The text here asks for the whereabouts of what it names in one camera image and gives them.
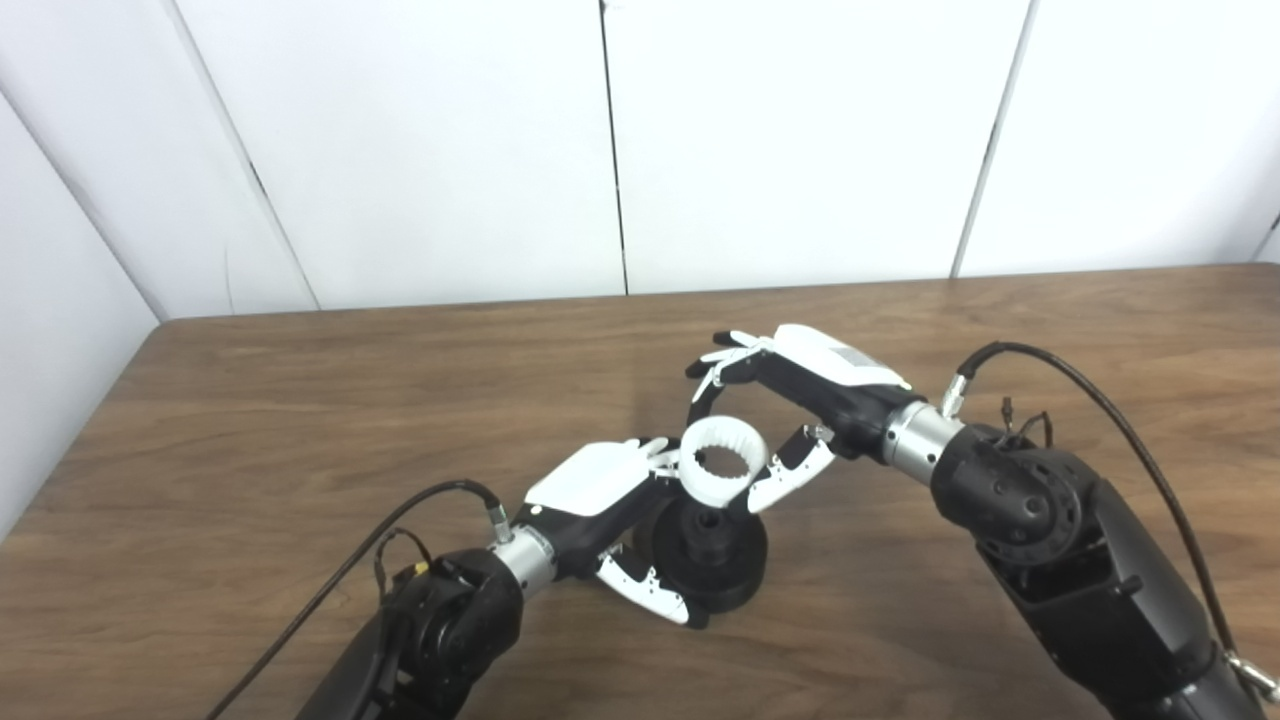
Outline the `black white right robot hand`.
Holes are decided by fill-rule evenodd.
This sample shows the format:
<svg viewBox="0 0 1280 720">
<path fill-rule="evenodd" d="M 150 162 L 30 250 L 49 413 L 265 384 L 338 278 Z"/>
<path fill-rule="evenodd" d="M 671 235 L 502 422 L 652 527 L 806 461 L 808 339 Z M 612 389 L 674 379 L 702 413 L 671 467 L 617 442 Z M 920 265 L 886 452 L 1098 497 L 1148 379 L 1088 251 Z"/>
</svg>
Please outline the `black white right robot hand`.
<svg viewBox="0 0 1280 720">
<path fill-rule="evenodd" d="M 884 464 L 892 420 L 922 398 L 883 363 L 809 325 L 782 324 L 772 337 L 723 331 L 713 340 L 719 350 L 685 372 L 700 383 L 678 473 L 691 498 L 736 518 L 763 512 L 837 457 Z M 751 383 L 809 411 L 815 423 L 769 451 L 748 423 L 713 415 L 726 387 Z"/>
</svg>

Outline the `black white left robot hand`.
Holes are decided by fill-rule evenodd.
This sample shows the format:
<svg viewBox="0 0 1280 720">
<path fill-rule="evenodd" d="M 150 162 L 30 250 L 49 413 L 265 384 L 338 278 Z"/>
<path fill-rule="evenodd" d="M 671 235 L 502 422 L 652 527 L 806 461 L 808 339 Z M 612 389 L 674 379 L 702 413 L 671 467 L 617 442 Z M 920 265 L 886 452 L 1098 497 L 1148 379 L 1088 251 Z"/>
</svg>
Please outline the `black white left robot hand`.
<svg viewBox="0 0 1280 720">
<path fill-rule="evenodd" d="M 596 578 L 659 618 L 703 629 L 709 612 L 622 539 L 678 489 L 677 439 L 589 443 L 527 491 L 512 538 L 493 551 L 525 601 L 556 582 Z"/>
</svg>

